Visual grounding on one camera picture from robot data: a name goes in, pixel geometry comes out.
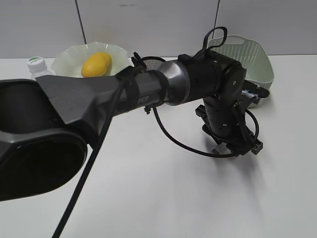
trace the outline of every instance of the plastic bottle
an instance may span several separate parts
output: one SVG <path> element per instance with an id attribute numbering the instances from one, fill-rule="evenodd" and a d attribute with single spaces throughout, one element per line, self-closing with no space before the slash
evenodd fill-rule
<path id="1" fill-rule="evenodd" d="M 43 57 L 32 57 L 28 60 L 28 67 L 32 73 L 31 79 L 35 80 L 36 77 L 43 75 L 53 75 L 52 72 L 48 70 L 45 60 Z"/>

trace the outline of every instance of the yellow mango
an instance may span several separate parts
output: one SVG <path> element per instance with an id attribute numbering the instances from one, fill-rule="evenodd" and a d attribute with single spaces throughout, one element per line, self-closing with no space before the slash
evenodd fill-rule
<path id="1" fill-rule="evenodd" d="M 106 52 L 95 53 L 84 62 L 81 74 L 85 78 L 103 76 L 110 64 L 111 55 Z"/>

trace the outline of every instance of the black cable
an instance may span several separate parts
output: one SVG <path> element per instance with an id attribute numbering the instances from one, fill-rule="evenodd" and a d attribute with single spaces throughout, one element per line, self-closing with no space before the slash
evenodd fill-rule
<path id="1" fill-rule="evenodd" d="M 252 120 L 254 121 L 254 125 L 256 127 L 256 132 L 255 132 L 255 135 L 253 138 L 253 142 L 255 142 L 259 136 L 260 126 L 259 126 L 258 120 L 256 119 L 255 115 L 253 115 L 252 112 L 250 112 L 248 109 L 246 109 L 246 113 L 249 114 L 249 116 L 252 118 Z"/>
<path id="2" fill-rule="evenodd" d="M 254 148 L 254 146 L 255 146 L 254 140 L 251 138 L 250 130 L 246 126 L 245 118 L 242 117 L 240 104 L 238 104 L 237 106 L 234 107 L 234 112 L 236 113 L 236 117 L 237 117 L 238 123 L 239 123 L 239 128 L 240 128 L 240 131 L 242 133 L 243 138 L 246 141 L 246 144 L 250 148 Z"/>
<path id="3" fill-rule="evenodd" d="M 200 151 L 200 150 L 196 150 L 196 149 L 193 149 L 187 145 L 184 145 L 183 143 L 179 142 L 178 140 L 176 140 L 173 136 L 171 136 L 167 130 L 165 129 L 165 127 L 163 126 L 162 124 L 162 121 L 160 120 L 159 118 L 159 114 L 158 114 L 158 111 L 156 108 L 153 108 L 153 112 L 154 112 L 154 116 L 158 122 L 158 125 L 159 127 L 161 128 L 161 130 L 163 131 L 163 133 L 172 141 L 174 142 L 176 145 L 182 147 L 183 149 L 185 150 L 189 150 L 193 153 L 196 153 L 196 154 L 199 154 L 199 155 L 203 155 L 203 156 L 207 156 L 207 157 L 213 157 L 213 158 L 229 158 L 229 157 L 233 157 L 233 156 L 236 156 L 235 154 L 231 153 L 231 154 L 226 154 L 226 155 L 218 155 L 218 154 L 210 154 L 210 153 L 207 153 L 207 152 L 203 152 L 203 151 Z"/>
<path id="4" fill-rule="evenodd" d="M 94 150 L 92 151 L 91 155 L 90 155 L 90 158 L 84 168 L 84 171 L 76 185 L 76 188 L 73 192 L 73 195 L 71 196 L 70 198 L 70 201 L 64 211 L 64 214 L 56 228 L 56 230 L 54 231 L 54 234 L 52 236 L 52 238 L 59 238 L 60 237 L 60 234 L 62 233 L 67 221 L 68 221 L 68 218 L 70 217 L 70 214 L 71 212 L 73 211 L 74 209 L 74 206 L 78 200 L 78 197 L 80 195 L 80 192 L 82 191 L 83 187 L 84 187 L 84 184 L 86 182 L 86 179 L 89 175 L 89 172 L 91 171 L 93 165 L 94 165 L 94 162 L 96 160 L 96 157 L 100 151 L 100 148 L 101 146 L 103 145 L 103 141 L 106 137 L 106 134 L 108 132 L 108 129 L 110 127 L 110 123 L 111 123 L 111 120 L 114 116 L 114 113 L 115 113 L 115 110 L 118 106 L 118 103 L 119 103 L 119 99 L 120 99 L 120 96 L 123 92 L 123 89 L 125 87 L 125 84 L 126 82 L 128 81 L 129 77 L 125 77 L 122 79 L 118 89 L 116 90 L 112 100 L 111 100 L 111 103 L 110 103 L 110 109 L 109 109 L 109 112 L 108 112 L 108 115 L 107 115 L 107 118 L 105 120 L 105 123 L 102 127 L 102 130 L 101 130 L 101 133 L 100 133 L 100 136 L 99 136 L 99 139 L 96 143 L 96 146 L 94 148 Z"/>
<path id="5" fill-rule="evenodd" d="M 223 30 L 223 39 L 222 39 L 222 42 L 217 45 L 217 46 L 209 46 L 207 48 L 207 45 L 208 45 L 208 38 L 210 36 L 210 34 L 212 32 L 214 32 L 216 29 L 221 29 Z M 193 58 L 196 59 L 198 57 L 200 57 L 201 55 L 205 54 L 206 52 L 210 51 L 212 48 L 217 48 L 217 47 L 220 47 L 220 46 L 223 46 L 223 44 L 226 42 L 227 40 L 227 35 L 228 35 L 228 30 L 226 27 L 223 27 L 223 26 L 218 26 L 218 27 L 215 27 L 214 29 L 210 30 L 204 37 L 204 42 L 203 42 L 203 47 L 201 50 L 199 50 L 194 56 Z"/>

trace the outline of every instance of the white wall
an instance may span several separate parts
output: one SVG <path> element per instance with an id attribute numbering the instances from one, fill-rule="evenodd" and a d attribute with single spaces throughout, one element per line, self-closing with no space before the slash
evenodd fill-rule
<path id="1" fill-rule="evenodd" d="M 78 0 L 87 42 L 118 44 L 131 55 L 194 54 L 214 26 L 218 0 Z"/>
<path id="2" fill-rule="evenodd" d="M 83 43 L 74 0 L 0 0 L 0 58 L 55 57 Z"/>
<path id="3" fill-rule="evenodd" d="M 195 53 L 217 0 L 78 0 L 87 42 L 143 56 Z M 317 54 L 316 0 L 221 0 L 217 25 L 259 41 L 269 55 Z M 55 57 L 83 44 L 75 0 L 1 0 L 0 58 Z"/>
<path id="4" fill-rule="evenodd" d="M 317 54 L 316 23 L 316 0 L 221 0 L 217 21 L 269 55 Z"/>

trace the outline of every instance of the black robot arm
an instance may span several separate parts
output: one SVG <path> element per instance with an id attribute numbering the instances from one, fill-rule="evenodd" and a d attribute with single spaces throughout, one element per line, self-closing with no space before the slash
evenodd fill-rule
<path id="1" fill-rule="evenodd" d="M 227 30 L 224 31 L 224 44 Z M 0 82 L 0 201 L 52 191 L 68 182 L 82 167 L 87 144 L 93 152 L 79 179 L 65 213 L 53 235 L 61 234 L 102 146 L 112 117 L 151 108 L 165 135 L 177 145 L 205 156 L 257 154 L 259 124 L 247 110 L 269 92 L 247 80 L 240 62 L 207 48 L 193 57 L 180 55 L 156 70 L 127 67 L 115 76 L 70 78 L 42 76 L 32 80 Z M 203 99 L 196 114 L 203 131 L 219 145 L 214 154 L 192 149 L 174 139 L 164 128 L 156 107 L 177 106 Z M 248 113 L 255 122 L 251 132 Z M 227 148 L 230 154 L 222 154 Z"/>

